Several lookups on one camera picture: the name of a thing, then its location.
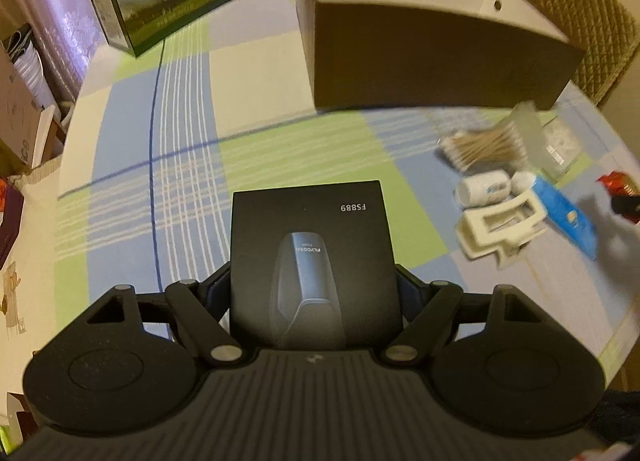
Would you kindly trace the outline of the black shaver box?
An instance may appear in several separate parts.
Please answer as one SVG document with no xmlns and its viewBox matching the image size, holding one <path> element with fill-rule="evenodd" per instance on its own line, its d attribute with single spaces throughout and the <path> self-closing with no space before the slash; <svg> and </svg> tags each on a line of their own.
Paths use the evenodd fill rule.
<svg viewBox="0 0 640 461">
<path fill-rule="evenodd" d="M 235 192 L 230 273 L 240 340 L 345 351 L 384 345 L 402 329 L 377 181 Z"/>
</svg>

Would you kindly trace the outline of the checkered tablecloth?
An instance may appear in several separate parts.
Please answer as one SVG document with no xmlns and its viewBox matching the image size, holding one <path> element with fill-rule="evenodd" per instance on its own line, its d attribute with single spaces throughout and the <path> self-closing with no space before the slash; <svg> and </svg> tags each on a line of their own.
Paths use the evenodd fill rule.
<svg viewBox="0 0 640 461">
<path fill-rule="evenodd" d="M 551 229 L 506 268 L 470 261 L 454 234 L 459 177 L 438 142 L 502 111 L 316 114 L 294 1 L 234 0 L 137 58 L 96 50 L 58 184 L 58 325 L 118 283 L 154 292 L 209 276 L 229 257 L 238 190 L 377 180 L 398 263 L 473 292 L 516 285 L 614 377 L 639 337 L 639 230 L 613 215 L 600 177 L 639 166 L 593 103 L 568 85 L 554 115 L 582 145 L 559 186 L 596 226 L 597 259 Z"/>
</svg>

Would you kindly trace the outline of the cotton swab bag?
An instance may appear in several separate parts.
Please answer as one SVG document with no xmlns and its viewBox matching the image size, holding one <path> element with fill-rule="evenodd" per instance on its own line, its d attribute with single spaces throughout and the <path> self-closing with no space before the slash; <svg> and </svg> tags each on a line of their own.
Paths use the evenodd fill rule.
<svg viewBox="0 0 640 461">
<path fill-rule="evenodd" d="M 535 104 L 517 104 L 489 129 L 459 130 L 439 140 L 439 149 L 463 174 L 503 169 L 533 171 L 544 165 L 546 142 Z"/>
</svg>

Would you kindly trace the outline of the clear floss pick box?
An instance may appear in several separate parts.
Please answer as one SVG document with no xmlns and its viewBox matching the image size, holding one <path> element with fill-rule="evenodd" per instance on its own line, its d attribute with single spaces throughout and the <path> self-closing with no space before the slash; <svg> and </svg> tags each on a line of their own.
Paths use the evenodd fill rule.
<svg viewBox="0 0 640 461">
<path fill-rule="evenodd" d="M 570 125 L 559 117 L 542 127 L 542 136 L 544 136 L 542 169 L 553 181 L 557 181 L 582 153 L 582 144 Z"/>
</svg>

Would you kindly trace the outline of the quilted brown chair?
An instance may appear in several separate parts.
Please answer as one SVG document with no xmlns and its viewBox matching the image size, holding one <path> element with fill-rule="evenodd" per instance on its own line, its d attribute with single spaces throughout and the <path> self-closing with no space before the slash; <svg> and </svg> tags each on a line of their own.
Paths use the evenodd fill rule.
<svg viewBox="0 0 640 461">
<path fill-rule="evenodd" d="M 599 105 L 639 51 L 639 21 L 617 0 L 529 0 L 585 47 L 573 82 Z"/>
</svg>

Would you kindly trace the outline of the red snack packet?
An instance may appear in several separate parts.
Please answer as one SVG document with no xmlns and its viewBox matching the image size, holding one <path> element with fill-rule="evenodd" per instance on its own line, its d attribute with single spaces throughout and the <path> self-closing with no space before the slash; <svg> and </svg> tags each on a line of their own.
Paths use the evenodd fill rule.
<svg viewBox="0 0 640 461">
<path fill-rule="evenodd" d="M 612 211 L 628 221 L 638 223 L 640 195 L 639 187 L 634 180 L 624 172 L 612 171 L 601 175 L 598 182 L 610 197 Z"/>
</svg>

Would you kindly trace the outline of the white hair clip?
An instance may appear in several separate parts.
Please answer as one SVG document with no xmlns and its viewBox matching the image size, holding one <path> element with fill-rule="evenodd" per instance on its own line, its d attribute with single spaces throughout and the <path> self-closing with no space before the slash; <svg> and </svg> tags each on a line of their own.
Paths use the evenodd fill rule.
<svg viewBox="0 0 640 461">
<path fill-rule="evenodd" d="M 464 255 L 474 261 L 495 254 L 497 266 L 509 267 L 546 231 L 547 210 L 532 189 L 493 206 L 465 210 L 454 231 Z"/>
</svg>

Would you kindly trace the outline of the blue hand cream tube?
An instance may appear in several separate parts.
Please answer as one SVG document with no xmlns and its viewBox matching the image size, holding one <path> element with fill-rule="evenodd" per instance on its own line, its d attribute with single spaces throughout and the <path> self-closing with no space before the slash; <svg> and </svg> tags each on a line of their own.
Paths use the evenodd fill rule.
<svg viewBox="0 0 640 461">
<path fill-rule="evenodd" d="M 587 214 L 558 188 L 532 172 L 518 171 L 511 177 L 511 189 L 514 196 L 531 190 L 547 210 L 552 224 L 590 261 L 597 259 L 596 227 Z"/>
</svg>

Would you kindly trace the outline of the brown cardboard storage box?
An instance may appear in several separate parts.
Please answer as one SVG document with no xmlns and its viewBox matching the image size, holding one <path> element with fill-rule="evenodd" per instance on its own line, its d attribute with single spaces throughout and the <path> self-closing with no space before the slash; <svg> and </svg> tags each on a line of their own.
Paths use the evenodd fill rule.
<svg viewBox="0 0 640 461">
<path fill-rule="evenodd" d="M 314 104 L 551 108 L 584 49 L 527 0 L 296 0 Z"/>
</svg>

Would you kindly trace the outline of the small white bottle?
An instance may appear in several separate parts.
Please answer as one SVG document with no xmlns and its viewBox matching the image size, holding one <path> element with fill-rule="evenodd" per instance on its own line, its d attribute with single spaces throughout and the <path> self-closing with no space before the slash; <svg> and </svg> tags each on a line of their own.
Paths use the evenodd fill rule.
<svg viewBox="0 0 640 461">
<path fill-rule="evenodd" d="M 511 177 L 503 170 L 465 177 L 454 189 L 456 200 L 465 209 L 490 206 L 510 195 Z"/>
</svg>

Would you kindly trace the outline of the cardboard boxes on floor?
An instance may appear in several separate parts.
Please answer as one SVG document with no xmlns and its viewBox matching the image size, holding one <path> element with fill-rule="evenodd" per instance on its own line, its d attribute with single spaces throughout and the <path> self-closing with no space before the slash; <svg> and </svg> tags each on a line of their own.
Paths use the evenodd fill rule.
<svg viewBox="0 0 640 461">
<path fill-rule="evenodd" d="M 43 64 L 24 26 L 1 49 L 1 174 L 35 169 L 62 154 L 66 129 L 43 72 Z"/>
</svg>

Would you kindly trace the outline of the pink curtain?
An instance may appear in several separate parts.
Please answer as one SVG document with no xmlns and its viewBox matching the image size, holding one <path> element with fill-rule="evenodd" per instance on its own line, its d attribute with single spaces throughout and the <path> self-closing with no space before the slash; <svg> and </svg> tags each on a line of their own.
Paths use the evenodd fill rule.
<svg viewBox="0 0 640 461">
<path fill-rule="evenodd" d="M 79 95 L 91 58 L 105 43 L 90 0 L 13 0 L 34 30 L 50 88 L 58 100 Z"/>
</svg>

